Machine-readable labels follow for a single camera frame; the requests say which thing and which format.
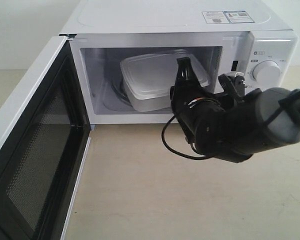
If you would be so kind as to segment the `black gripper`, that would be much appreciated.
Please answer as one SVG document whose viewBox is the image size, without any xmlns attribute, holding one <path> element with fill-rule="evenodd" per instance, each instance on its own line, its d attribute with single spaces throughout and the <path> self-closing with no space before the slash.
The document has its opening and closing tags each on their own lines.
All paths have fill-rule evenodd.
<svg viewBox="0 0 300 240">
<path fill-rule="evenodd" d="M 187 140 L 217 135 L 217 127 L 227 110 L 234 106 L 237 90 L 226 74 L 218 76 L 224 92 L 210 93 L 200 86 L 190 57 L 177 59 L 177 74 L 170 89 L 171 109 Z"/>
</svg>

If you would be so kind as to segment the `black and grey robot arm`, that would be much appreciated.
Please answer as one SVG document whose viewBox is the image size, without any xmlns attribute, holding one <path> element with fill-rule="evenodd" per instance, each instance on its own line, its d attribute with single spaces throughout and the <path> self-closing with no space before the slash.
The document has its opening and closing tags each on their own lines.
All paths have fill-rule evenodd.
<svg viewBox="0 0 300 240">
<path fill-rule="evenodd" d="M 241 163 L 254 154 L 300 142 L 300 88 L 256 88 L 245 93 L 242 72 L 221 74 L 221 93 L 201 86 L 189 57 L 177 60 L 170 88 L 172 119 L 181 127 L 195 161 Z"/>
</svg>

